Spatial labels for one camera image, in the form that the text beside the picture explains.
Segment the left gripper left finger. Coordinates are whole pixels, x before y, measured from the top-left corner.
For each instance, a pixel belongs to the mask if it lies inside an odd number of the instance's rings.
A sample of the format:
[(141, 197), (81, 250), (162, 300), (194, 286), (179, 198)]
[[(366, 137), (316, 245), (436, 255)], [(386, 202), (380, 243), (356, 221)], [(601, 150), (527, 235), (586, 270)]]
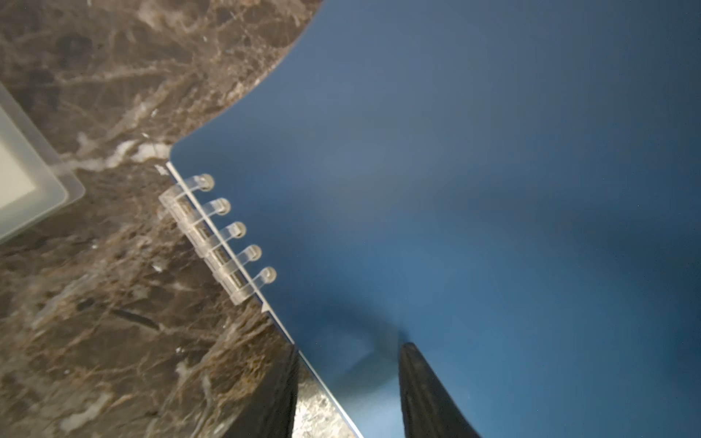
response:
[(250, 403), (223, 437), (290, 438), (299, 390), (299, 351), (288, 346), (275, 357)]

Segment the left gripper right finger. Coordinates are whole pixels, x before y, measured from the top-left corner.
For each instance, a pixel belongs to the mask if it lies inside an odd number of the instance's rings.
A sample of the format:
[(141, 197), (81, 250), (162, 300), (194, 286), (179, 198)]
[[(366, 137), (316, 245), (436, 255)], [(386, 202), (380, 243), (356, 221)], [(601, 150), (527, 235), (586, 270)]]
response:
[(399, 352), (399, 387), (405, 437), (480, 438), (412, 342)]

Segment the blue spiral notebook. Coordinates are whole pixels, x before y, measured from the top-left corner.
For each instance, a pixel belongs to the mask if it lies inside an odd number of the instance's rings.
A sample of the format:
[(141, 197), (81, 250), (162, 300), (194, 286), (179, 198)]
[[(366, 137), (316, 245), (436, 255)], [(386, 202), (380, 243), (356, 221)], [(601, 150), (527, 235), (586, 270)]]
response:
[(170, 160), (360, 435), (410, 341), (485, 437), (699, 436), (697, 1), (326, 1)]

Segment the large lined spiral notebook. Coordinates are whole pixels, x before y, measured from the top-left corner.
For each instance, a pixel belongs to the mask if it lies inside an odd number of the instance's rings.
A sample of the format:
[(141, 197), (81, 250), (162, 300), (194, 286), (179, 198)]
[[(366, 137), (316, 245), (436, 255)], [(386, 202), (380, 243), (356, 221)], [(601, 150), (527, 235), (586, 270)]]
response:
[(84, 197), (86, 189), (6, 87), (1, 88), (1, 241)]

